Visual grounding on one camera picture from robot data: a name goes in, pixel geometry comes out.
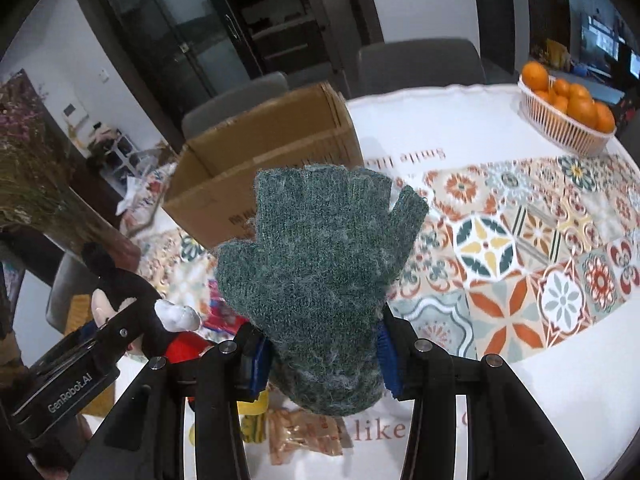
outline cardboard box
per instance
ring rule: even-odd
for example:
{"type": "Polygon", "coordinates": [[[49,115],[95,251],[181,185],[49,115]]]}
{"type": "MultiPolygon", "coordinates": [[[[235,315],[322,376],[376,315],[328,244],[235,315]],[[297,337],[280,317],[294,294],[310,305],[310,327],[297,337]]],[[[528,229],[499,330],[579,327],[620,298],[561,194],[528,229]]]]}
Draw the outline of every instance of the cardboard box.
{"type": "Polygon", "coordinates": [[[363,165],[344,100],[327,83],[267,101],[187,142],[164,209],[207,249],[251,238],[257,171],[306,164],[363,165]]]}

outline orange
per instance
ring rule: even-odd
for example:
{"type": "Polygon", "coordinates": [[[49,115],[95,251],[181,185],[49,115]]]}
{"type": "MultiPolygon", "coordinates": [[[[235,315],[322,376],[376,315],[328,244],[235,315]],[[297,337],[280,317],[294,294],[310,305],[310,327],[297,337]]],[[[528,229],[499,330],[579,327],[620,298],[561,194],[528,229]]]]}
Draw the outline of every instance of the orange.
{"type": "Polygon", "coordinates": [[[591,94],[584,86],[578,85],[578,83],[573,83],[571,86],[569,86],[569,99],[572,99],[574,97],[591,99],[591,94]]]}
{"type": "Polygon", "coordinates": [[[569,88],[571,85],[564,79],[556,79],[554,81],[554,91],[556,94],[569,98],[569,88]]]}
{"type": "Polygon", "coordinates": [[[549,90],[549,74],[546,68],[537,61],[529,61],[522,67],[522,82],[534,92],[536,90],[544,90],[545,92],[549,90]]]}
{"type": "Polygon", "coordinates": [[[536,90],[534,94],[542,99],[545,103],[551,104],[551,95],[549,95],[549,92],[546,92],[544,90],[536,90]]]}
{"type": "Polygon", "coordinates": [[[603,134],[610,134],[616,127],[616,120],[609,107],[604,103],[596,102],[596,111],[598,112],[598,123],[596,130],[603,134]]]}
{"type": "Polygon", "coordinates": [[[569,106],[569,99],[567,99],[563,95],[556,96],[556,100],[554,101],[554,108],[556,110],[565,114],[568,106],[569,106]]]}
{"type": "Polygon", "coordinates": [[[598,124],[598,109],[591,98],[571,97],[566,114],[588,128],[595,129],[598,124]]]}

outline basket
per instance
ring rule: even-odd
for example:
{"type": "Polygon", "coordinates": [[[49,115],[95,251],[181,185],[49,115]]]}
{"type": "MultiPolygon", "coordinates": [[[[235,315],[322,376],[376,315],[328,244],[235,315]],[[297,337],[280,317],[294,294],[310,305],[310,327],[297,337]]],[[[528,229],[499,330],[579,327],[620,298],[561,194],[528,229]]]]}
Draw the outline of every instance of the basket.
{"type": "Polygon", "coordinates": [[[601,134],[575,121],[571,117],[556,110],[549,103],[535,95],[529,87],[518,81],[522,90],[520,108],[535,128],[556,146],[565,148],[576,155],[595,156],[602,153],[604,147],[612,139],[616,131],[601,134]]]}

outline plush toy's white hand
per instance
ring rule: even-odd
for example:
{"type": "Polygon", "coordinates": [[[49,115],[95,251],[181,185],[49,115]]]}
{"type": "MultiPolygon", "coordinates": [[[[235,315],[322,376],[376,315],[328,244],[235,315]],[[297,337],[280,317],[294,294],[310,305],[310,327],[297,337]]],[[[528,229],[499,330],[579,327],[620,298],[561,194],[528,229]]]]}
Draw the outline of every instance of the plush toy's white hand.
{"type": "Polygon", "coordinates": [[[174,305],[167,300],[157,300],[156,316],[169,332],[193,332],[200,328],[200,316],[190,306],[174,305]]]}

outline metal bolt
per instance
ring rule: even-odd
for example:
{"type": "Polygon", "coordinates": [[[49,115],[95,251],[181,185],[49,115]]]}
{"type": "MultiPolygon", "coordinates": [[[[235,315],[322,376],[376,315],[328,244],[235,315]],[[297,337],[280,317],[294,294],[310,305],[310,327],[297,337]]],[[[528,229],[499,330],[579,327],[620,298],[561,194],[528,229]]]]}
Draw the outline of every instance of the metal bolt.
{"type": "Polygon", "coordinates": [[[149,359],[149,368],[152,370],[159,370],[160,368],[164,368],[166,364],[166,359],[164,357],[152,357],[149,359]]]}
{"type": "Polygon", "coordinates": [[[504,361],[502,360],[502,358],[498,355],[498,354],[489,354],[486,357],[486,363],[491,367],[491,368],[499,368],[502,366],[502,364],[504,363],[504,361]]]}
{"type": "Polygon", "coordinates": [[[428,352],[433,349],[433,343],[431,343],[431,341],[429,341],[428,339],[418,339],[414,343],[414,348],[418,352],[428,352]]]}
{"type": "Polygon", "coordinates": [[[238,345],[235,341],[223,341],[218,345],[218,348],[223,354],[232,354],[238,349],[238,345]]]}

